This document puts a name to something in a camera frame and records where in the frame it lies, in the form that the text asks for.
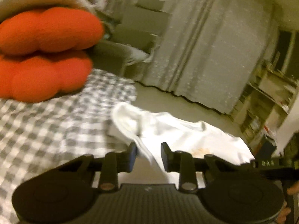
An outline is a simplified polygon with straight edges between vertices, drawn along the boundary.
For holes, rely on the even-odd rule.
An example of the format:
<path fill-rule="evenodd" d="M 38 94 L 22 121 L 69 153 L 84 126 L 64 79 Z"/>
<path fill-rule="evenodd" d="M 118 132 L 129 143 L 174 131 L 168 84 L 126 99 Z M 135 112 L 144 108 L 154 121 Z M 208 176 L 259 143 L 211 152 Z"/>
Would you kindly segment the person's hand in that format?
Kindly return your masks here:
<path fill-rule="evenodd" d="M 298 193 L 298 181 L 296 183 L 294 183 L 291 187 L 289 187 L 286 190 L 286 193 L 289 196 L 293 196 L 293 195 L 297 194 Z M 287 216 L 290 213 L 291 213 L 291 209 L 289 207 L 287 207 L 287 202 L 284 201 L 283 209 L 279 213 L 277 219 L 275 220 L 275 223 L 284 224 L 287 219 Z"/>

